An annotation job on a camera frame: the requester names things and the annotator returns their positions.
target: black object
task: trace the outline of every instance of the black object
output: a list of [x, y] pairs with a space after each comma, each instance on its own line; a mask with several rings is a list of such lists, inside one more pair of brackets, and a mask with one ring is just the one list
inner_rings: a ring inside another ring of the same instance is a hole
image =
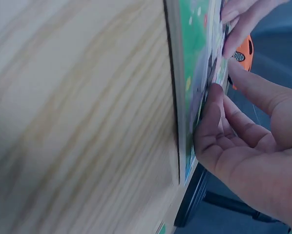
[[269, 217], [260, 213], [243, 202], [236, 201], [209, 191], [206, 191], [206, 184], [208, 180], [208, 172], [201, 165], [198, 164], [192, 176], [192, 179], [185, 192], [180, 209], [174, 220], [175, 227], [185, 227], [194, 217], [199, 202], [204, 201], [209, 204], [222, 207], [241, 214], [249, 215], [254, 220], [261, 222], [279, 222], [277, 219]]
[[185, 227], [193, 218], [199, 202], [201, 202], [205, 196], [207, 177], [208, 174], [206, 169], [201, 164], [198, 164], [174, 220], [175, 227]]
[[218, 194], [214, 194], [212, 192], [207, 191], [203, 201], [222, 207], [224, 209], [228, 209], [230, 211], [235, 211], [238, 213], [242, 213], [245, 215], [252, 216], [254, 220], [266, 222], [266, 223], [274, 223], [279, 222], [277, 219], [274, 219], [270, 216], [267, 216], [263, 213], [256, 211], [255, 209], [251, 208], [244, 202], [236, 201], [234, 199], [230, 199]]

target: toy car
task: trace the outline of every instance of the toy car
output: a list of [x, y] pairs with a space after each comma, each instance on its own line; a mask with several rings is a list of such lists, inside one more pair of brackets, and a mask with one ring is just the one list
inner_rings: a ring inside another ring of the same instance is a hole
[[240, 62], [245, 70], [250, 71], [253, 59], [253, 43], [250, 35], [246, 37], [244, 42], [236, 49], [233, 57]]

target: light wooden board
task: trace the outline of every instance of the light wooden board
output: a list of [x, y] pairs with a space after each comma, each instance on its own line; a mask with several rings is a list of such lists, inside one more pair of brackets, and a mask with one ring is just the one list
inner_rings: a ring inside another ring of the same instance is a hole
[[0, 0], [0, 234], [155, 233], [179, 188], [162, 1]]

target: fingernail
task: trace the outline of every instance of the fingernail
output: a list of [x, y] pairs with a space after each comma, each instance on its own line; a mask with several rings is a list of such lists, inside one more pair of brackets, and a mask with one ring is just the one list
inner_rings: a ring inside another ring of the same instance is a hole
[[231, 11], [230, 9], [224, 8], [221, 14], [222, 23], [230, 22], [239, 15], [239, 12], [236, 10]]
[[235, 49], [226, 49], [226, 46], [224, 46], [223, 57], [225, 59], [231, 58], [234, 53], [235, 53]]

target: finger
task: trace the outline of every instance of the finger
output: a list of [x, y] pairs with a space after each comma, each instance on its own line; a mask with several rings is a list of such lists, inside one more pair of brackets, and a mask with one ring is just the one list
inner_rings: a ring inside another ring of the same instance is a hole
[[203, 117], [194, 134], [194, 149], [197, 159], [207, 170], [214, 170], [215, 161], [222, 153], [222, 148], [217, 145], [218, 125], [221, 118], [220, 107], [211, 103], [209, 110]]
[[242, 113], [227, 96], [224, 97], [224, 108], [232, 128], [250, 147], [255, 148], [263, 137], [271, 135], [269, 130], [255, 124]]
[[236, 17], [235, 19], [233, 19], [230, 23], [229, 23], [229, 26], [231, 28], [231, 31], [232, 29], [236, 26], [236, 24], [238, 23], [239, 21], [239, 17]]
[[220, 107], [221, 116], [224, 116], [224, 107], [223, 107], [223, 88], [221, 85], [213, 83], [210, 86], [209, 92], [208, 92], [208, 98], [205, 104], [204, 112], [208, 111], [208, 108], [211, 103], [216, 103]]
[[223, 132], [227, 139], [229, 139], [235, 146], [248, 146], [241, 138], [239, 138], [226, 118], [222, 118]]
[[277, 105], [292, 97], [292, 89], [244, 70], [234, 58], [229, 59], [229, 76], [237, 89], [269, 116]]
[[258, 0], [231, 0], [224, 7], [221, 12], [221, 20], [227, 23], [238, 15], [246, 12]]
[[[239, 1], [236, 5], [244, 5], [244, 1]], [[228, 39], [225, 42], [223, 56], [228, 59], [230, 58], [236, 48], [242, 44], [244, 39], [250, 34], [257, 23], [266, 16], [271, 10], [280, 4], [279, 0], [250, 0], [249, 4], [253, 4], [245, 13], [240, 15], [239, 21], [233, 30], [230, 32]]]

